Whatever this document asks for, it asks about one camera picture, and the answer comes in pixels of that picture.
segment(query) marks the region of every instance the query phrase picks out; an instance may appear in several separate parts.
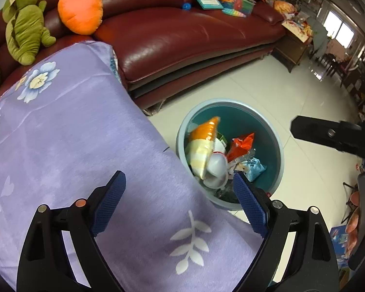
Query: colorful package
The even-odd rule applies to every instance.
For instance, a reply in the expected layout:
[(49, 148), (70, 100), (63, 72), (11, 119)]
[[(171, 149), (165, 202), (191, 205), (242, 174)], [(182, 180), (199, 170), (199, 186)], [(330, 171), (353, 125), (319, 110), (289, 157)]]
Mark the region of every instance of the colorful package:
[(235, 158), (247, 154), (247, 152), (251, 149), (251, 146), (253, 146), (253, 140), (254, 140), (254, 133), (251, 133), (250, 135), (243, 135), (237, 138), (233, 138), (231, 143), (231, 148), (226, 155), (227, 162), (230, 162)]
[(246, 178), (250, 182), (253, 182), (266, 168), (267, 166), (263, 166), (259, 159), (251, 158), (250, 160), (237, 164), (235, 170), (243, 171)]
[(185, 151), (187, 162), (193, 174), (200, 179), (204, 179), (207, 162), (214, 150), (219, 121), (220, 118), (216, 116), (196, 127), (189, 135), (190, 142)]
[(239, 166), (239, 169), (236, 169), (236, 166), (241, 162), (246, 162), (255, 156), (255, 149), (251, 148), (246, 154), (235, 158), (234, 160), (230, 161), (227, 166), (228, 178), (229, 180), (234, 179), (234, 171), (243, 171), (243, 167)]

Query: snack wrapper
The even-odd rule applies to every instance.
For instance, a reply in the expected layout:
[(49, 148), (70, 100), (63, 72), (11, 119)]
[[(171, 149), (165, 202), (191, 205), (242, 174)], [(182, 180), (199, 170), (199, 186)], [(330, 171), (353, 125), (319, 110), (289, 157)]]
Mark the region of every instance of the snack wrapper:
[(247, 154), (247, 152), (251, 149), (251, 146), (253, 146), (253, 141), (254, 133), (233, 138), (231, 148), (226, 155), (227, 162)]
[(263, 166), (259, 159), (251, 158), (250, 160), (237, 164), (235, 170), (243, 171), (246, 178), (250, 182), (253, 182), (266, 168), (267, 166)]
[(219, 122), (220, 118), (216, 116), (196, 127), (189, 135), (186, 148), (187, 162), (193, 174), (200, 179), (204, 179), (207, 162), (214, 150)]

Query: orange wrapper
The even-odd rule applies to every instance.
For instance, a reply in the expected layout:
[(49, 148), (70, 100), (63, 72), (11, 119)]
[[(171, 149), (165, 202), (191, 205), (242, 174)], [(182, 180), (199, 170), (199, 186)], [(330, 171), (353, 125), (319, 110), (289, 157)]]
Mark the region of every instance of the orange wrapper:
[(217, 135), (216, 129), (218, 128), (218, 123), (220, 118), (215, 116), (214, 118), (210, 119), (208, 122), (200, 124), (197, 126), (190, 134), (189, 139), (205, 139), (205, 140), (215, 140)]
[(231, 148), (226, 156), (227, 162), (230, 162), (235, 158), (247, 154), (247, 152), (253, 146), (253, 141), (254, 141), (254, 133), (233, 138)]

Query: blue ball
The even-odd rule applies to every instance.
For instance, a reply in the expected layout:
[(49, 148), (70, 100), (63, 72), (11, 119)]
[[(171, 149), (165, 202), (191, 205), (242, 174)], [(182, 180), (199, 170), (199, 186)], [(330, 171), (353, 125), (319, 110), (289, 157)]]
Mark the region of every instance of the blue ball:
[(182, 5), (182, 9), (189, 11), (191, 9), (191, 4), (190, 3), (184, 3)]

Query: wooden cabinet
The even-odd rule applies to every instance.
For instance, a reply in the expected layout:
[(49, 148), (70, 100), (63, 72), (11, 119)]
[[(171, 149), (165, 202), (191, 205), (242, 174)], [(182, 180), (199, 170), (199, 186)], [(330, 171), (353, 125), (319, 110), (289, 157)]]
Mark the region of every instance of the wooden cabinet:
[(291, 72), (293, 67), (303, 59), (311, 41), (312, 38), (309, 38), (303, 43), (289, 30), (286, 30), (285, 36), (274, 47), (273, 56), (280, 60)]

